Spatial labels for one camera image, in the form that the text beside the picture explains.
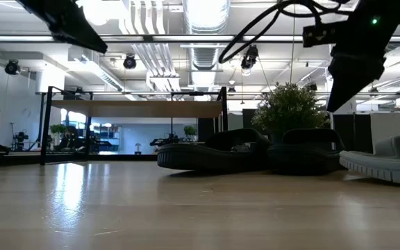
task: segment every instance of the black cable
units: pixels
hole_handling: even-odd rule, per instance
[[[310,14],[295,14],[295,13],[291,13],[291,12],[288,12],[288,11],[284,10],[284,8],[286,8],[286,7],[288,7],[288,6],[292,5],[292,4],[299,4],[299,5],[305,6],[311,11],[311,13]],[[298,18],[314,17],[316,26],[319,26],[319,25],[322,24],[322,19],[320,17],[321,15],[326,15],[326,14],[330,14],[330,13],[341,14],[341,15],[349,15],[351,13],[349,11],[341,11],[341,10],[339,10],[339,8],[340,8],[340,4],[338,4],[334,8],[327,8],[327,7],[324,7],[324,6],[322,6],[322,5],[316,3],[315,1],[312,1],[312,0],[286,0],[286,1],[282,1],[282,2],[280,2],[278,4],[275,4],[274,6],[268,8],[267,10],[262,12],[262,14],[257,16],[253,21],[251,21],[248,25],[246,25],[242,29],[242,31],[240,31],[234,37],[234,39],[226,46],[226,48],[220,54],[219,63],[226,63],[227,61],[232,59],[235,55],[237,55],[239,52],[241,52],[242,50],[246,49],[249,45],[251,45],[253,42],[255,42],[262,35],[264,35],[274,25],[274,23],[277,21],[279,15],[281,13],[284,14],[284,15],[287,15],[289,17],[298,17]],[[231,53],[229,56],[224,58],[224,56],[231,50],[231,48],[238,41],[240,41],[243,38],[243,36],[249,30],[251,30],[263,18],[265,18],[266,16],[268,16],[269,14],[273,13],[276,10],[277,10],[277,12],[274,15],[272,21],[270,23],[268,23],[268,25],[259,34],[254,36],[248,42],[245,42],[240,48],[236,49],[233,53]]]

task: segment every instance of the white wall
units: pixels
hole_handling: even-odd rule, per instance
[[[25,129],[32,141],[37,139],[41,96],[35,94],[35,88],[34,80],[29,83],[25,76],[9,76],[0,67],[0,144],[10,147],[11,122],[15,133]],[[51,124],[57,123],[60,123],[59,110],[54,109]]]

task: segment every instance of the wooden floor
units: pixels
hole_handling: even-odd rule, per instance
[[[0,249],[400,249],[400,186],[155,162],[1,167]]]

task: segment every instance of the black slide sandal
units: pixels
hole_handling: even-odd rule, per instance
[[[331,143],[337,150],[331,149]],[[268,158],[279,174],[322,175],[346,169],[339,163],[344,144],[331,129],[294,129],[283,136],[283,144],[271,146]]]
[[[251,143],[248,151],[233,151]],[[213,135],[204,146],[168,144],[158,150],[158,166],[177,170],[245,172],[267,169],[267,149],[271,142],[252,128]]]

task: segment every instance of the potted plant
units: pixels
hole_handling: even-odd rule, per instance
[[[192,126],[186,126],[185,135],[189,141],[193,141],[193,136],[197,135],[197,130]]]
[[[63,124],[51,125],[50,132],[54,137],[58,136],[58,142],[60,142],[61,135],[66,133],[66,126]]]
[[[281,143],[285,132],[295,128],[321,128],[328,121],[325,112],[316,109],[316,94],[310,88],[286,83],[267,93],[259,103],[252,124],[272,135],[274,144]]]

